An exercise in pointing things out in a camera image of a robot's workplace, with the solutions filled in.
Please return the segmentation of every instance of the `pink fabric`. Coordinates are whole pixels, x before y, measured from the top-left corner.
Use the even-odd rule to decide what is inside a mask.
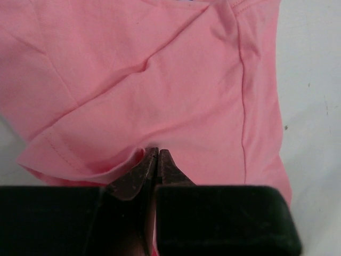
[[[195,183],[291,190],[275,73],[279,0],[2,0],[0,112],[51,185],[106,184],[144,148]]]

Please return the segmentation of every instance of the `seam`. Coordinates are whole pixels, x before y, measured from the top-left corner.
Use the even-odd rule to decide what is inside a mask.
[[[242,4],[243,2],[246,2],[246,1],[248,1],[248,0],[239,0],[239,1],[237,1],[237,2],[234,2],[233,4],[231,4],[231,8],[233,9],[233,8],[235,8],[237,5]]]
[[[194,3],[178,3],[177,1],[172,0],[141,0],[142,2],[152,5],[157,8],[173,8],[173,9],[185,9],[185,10],[197,10],[200,11],[201,7],[207,8],[211,3],[209,2],[195,2]]]
[[[75,97],[72,95],[72,93],[70,92],[70,88],[69,86],[67,85],[67,83],[65,82],[65,80],[63,79],[63,77],[60,75],[60,73],[57,71],[55,65],[53,64],[51,58],[50,58],[50,55],[48,54],[47,52],[47,47],[46,47],[46,43],[45,43],[45,39],[43,37],[43,33],[42,33],[42,28],[41,28],[41,25],[40,25],[40,22],[39,22],[39,19],[38,19],[38,15],[37,15],[37,12],[34,8],[34,5],[32,3],[31,0],[28,0],[31,4],[31,7],[32,7],[32,10],[34,12],[34,15],[36,16],[36,20],[37,20],[37,23],[38,23],[38,27],[39,27],[39,33],[40,33],[40,36],[42,37],[43,39],[43,43],[44,43],[44,47],[45,47],[45,56],[47,57],[48,61],[50,62],[51,64],[51,67],[53,68],[53,70],[56,72],[56,74],[58,75],[58,77],[60,78],[60,80],[63,82],[64,86],[66,87],[66,89],[68,90],[68,92],[70,93],[71,97],[73,98],[75,104],[77,105],[77,107],[80,107],[79,103],[77,102],[77,100],[75,99]]]
[[[242,64],[242,79],[241,79],[241,103],[243,106],[243,125],[242,125],[242,131],[241,131],[241,147],[242,147],[242,151],[243,151],[243,156],[244,156],[244,184],[246,183],[246,176],[247,176],[247,170],[246,170],[246,151],[245,151],[245,147],[243,144],[243,139],[245,136],[245,121],[246,121],[246,111],[245,111],[245,102],[244,102],[244,83],[245,83],[245,63],[244,60],[242,58],[242,51],[241,51],[241,35],[240,35],[240,26],[239,26],[239,22],[237,20],[237,16],[234,16],[236,19],[236,23],[237,23],[237,31],[238,31],[238,51],[239,51],[239,58]]]
[[[266,2],[266,1],[269,1],[269,0],[259,0],[259,1],[257,1],[257,2],[254,2],[254,3],[252,3],[252,4],[250,4],[250,5],[246,6],[246,7],[244,7],[243,9],[239,10],[239,11],[235,14],[235,16],[237,17],[240,13],[242,13],[243,11],[249,9],[250,7],[252,7],[252,6],[256,5],[256,4],[259,4],[259,3],[261,3],[261,2]]]
[[[83,162],[82,158],[80,157],[80,155],[78,153],[76,153],[70,146],[70,144],[68,144],[65,140],[63,140],[62,136],[57,133],[60,136],[60,140],[61,142],[66,146],[66,148],[78,159],[78,161],[80,163]],[[86,172],[82,171],[81,168],[76,168],[77,171],[79,171],[80,173],[86,174]]]
[[[71,164],[71,162],[70,161],[68,161],[54,146],[53,146],[53,144],[50,142],[50,140],[47,138],[47,137],[45,137],[45,139],[47,140],[47,142],[48,142],[48,144],[50,144],[50,146],[52,147],[52,149],[70,166],[70,167],[72,167],[73,169],[75,169],[75,170],[79,170],[79,168],[77,168],[77,167],[75,167],[73,164]]]

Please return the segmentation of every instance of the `white table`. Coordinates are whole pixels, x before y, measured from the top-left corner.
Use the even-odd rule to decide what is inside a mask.
[[[282,0],[282,159],[305,255],[341,255],[341,1]],[[42,185],[15,163],[23,142],[0,119],[0,185]]]

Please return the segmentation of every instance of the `stitching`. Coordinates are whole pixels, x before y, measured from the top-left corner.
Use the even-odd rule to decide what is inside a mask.
[[[239,1],[237,1],[237,2],[235,2],[235,3],[233,3],[233,4],[231,4],[231,8],[233,9],[233,8],[235,8],[237,5],[242,4],[243,2],[246,2],[246,1],[248,1],[248,0],[239,0]]]
[[[246,6],[246,7],[244,7],[243,9],[239,10],[239,12],[236,13],[236,17],[237,17],[240,13],[242,13],[243,11],[249,9],[250,7],[252,7],[252,6],[256,5],[256,4],[259,4],[259,3],[261,3],[261,2],[265,2],[265,1],[269,1],[269,0],[260,0],[260,1],[258,1],[258,2],[255,2],[255,3],[253,3],[253,4],[250,4],[250,5]]]
[[[76,152],[71,148],[70,144],[66,143],[66,141],[64,141],[62,138],[61,138],[61,141],[64,143],[64,145],[68,148],[68,150],[69,150],[71,153],[73,153],[73,155],[74,155],[80,162],[83,162],[81,156],[80,156],[78,153],[76,153]],[[80,168],[77,168],[77,170],[78,170],[79,172],[81,172],[81,173],[85,173],[85,174],[86,174],[86,172],[85,172],[85,171],[82,171],[82,169],[80,169]]]
[[[207,8],[210,3],[207,2],[194,2],[194,3],[181,3],[178,4],[176,1],[169,1],[169,0],[163,0],[163,1],[155,1],[155,0],[142,0],[143,2],[150,4],[156,8],[173,8],[173,9],[185,9],[185,10],[197,10],[199,11],[202,6],[205,6]]]
[[[48,52],[47,52],[46,42],[45,42],[45,39],[44,39],[44,37],[43,37],[42,28],[41,28],[41,25],[40,25],[40,22],[39,22],[39,19],[38,19],[37,12],[36,12],[36,10],[35,10],[35,8],[34,8],[34,5],[33,5],[32,1],[31,1],[31,0],[28,0],[28,1],[30,2],[31,7],[32,7],[32,10],[33,10],[33,12],[34,12],[34,15],[36,16],[36,19],[37,19],[37,23],[38,23],[38,27],[39,27],[39,33],[40,33],[40,35],[41,35],[41,37],[42,37],[42,39],[43,39],[44,46],[45,46],[45,55],[46,55],[48,61],[50,62],[50,64],[51,64],[53,70],[56,72],[56,74],[58,75],[58,77],[60,78],[60,80],[62,80],[64,86],[68,89],[68,92],[70,93],[71,97],[73,98],[75,104],[76,104],[78,107],[80,107],[80,105],[78,104],[77,100],[75,99],[75,97],[74,97],[74,96],[72,95],[72,93],[70,92],[69,86],[66,84],[65,80],[63,79],[63,77],[62,77],[62,76],[60,75],[60,73],[57,71],[56,67],[54,66],[54,64],[53,64],[53,62],[52,62],[52,60],[51,60],[51,58],[50,58],[50,55],[49,55]]]
[[[243,68],[243,74],[242,74],[242,80],[241,80],[241,102],[242,102],[242,106],[243,106],[243,125],[242,125],[242,131],[241,131],[241,147],[243,150],[243,156],[244,156],[244,184],[246,183],[246,157],[245,157],[245,148],[244,148],[244,144],[243,144],[243,139],[244,139],[244,135],[245,135],[245,120],[246,120],[246,112],[245,112],[245,103],[244,103],[244,82],[245,82],[245,63],[244,60],[242,58],[242,53],[241,53],[241,36],[240,36],[240,27],[239,27],[239,23],[237,21],[237,16],[235,15],[235,19],[237,22],[237,31],[238,31],[238,51],[239,51],[239,58],[242,64],[242,68]]]
[[[50,140],[45,137],[45,139],[47,140],[47,142],[50,144],[50,146],[53,148],[53,150],[68,164],[70,165],[70,167],[72,167],[73,169],[75,170],[79,170],[79,168],[75,167],[73,164],[71,164],[71,162],[69,162],[53,145],[52,143],[50,142]]]

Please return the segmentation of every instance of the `white surface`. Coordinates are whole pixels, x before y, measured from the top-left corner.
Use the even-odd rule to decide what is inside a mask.
[[[278,27],[281,151],[305,255],[341,255],[341,1],[282,0]],[[24,148],[0,119],[0,185],[42,184],[17,166]]]

